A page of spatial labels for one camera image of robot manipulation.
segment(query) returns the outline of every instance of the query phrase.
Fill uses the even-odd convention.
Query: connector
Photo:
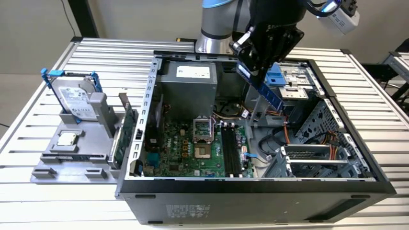
[[[143,134],[143,131],[140,129],[138,129],[136,130],[136,137],[135,137],[136,140],[142,139],[142,134]]]

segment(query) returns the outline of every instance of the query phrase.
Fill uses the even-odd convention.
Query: sticker
[[[207,218],[211,205],[167,205],[170,218]]]
[[[78,87],[60,87],[59,91],[71,113],[83,120],[95,120],[95,109],[86,90]]]
[[[270,126],[283,125],[284,118],[282,116],[267,116],[267,122]]]
[[[179,78],[211,78],[211,67],[179,66],[176,70]]]
[[[242,113],[243,118],[248,118],[250,111],[246,109]]]

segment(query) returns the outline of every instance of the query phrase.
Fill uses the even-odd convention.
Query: hard drive label
[[[96,119],[86,90],[76,87],[60,87],[59,91],[71,113],[83,120]]]

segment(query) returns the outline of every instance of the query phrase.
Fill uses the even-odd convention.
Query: green circuit board
[[[242,155],[242,146],[248,146],[246,130],[239,127],[238,157]],[[223,142],[220,126],[215,126],[212,144],[194,143],[194,124],[168,122],[164,127],[163,148],[159,154],[159,165],[148,166],[146,176],[156,177],[226,177]],[[252,163],[243,171],[243,177],[254,177]]]

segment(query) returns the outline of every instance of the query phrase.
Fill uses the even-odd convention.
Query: aluminum extrusion table
[[[409,53],[391,52],[384,64],[389,64],[397,74],[409,83]]]
[[[54,69],[98,71],[108,103],[118,93],[140,108],[154,50],[194,52],[194,43],[84,38],[72,42]],[[60,123],[60,106],[44,83],[0,140],[0,229],[409,229],[409,119],[368,72],[339,49],[296,48],[290,58],[315,59],[397,195],[335,224],[140,226],[116,185],[31,184],[32,168]]]

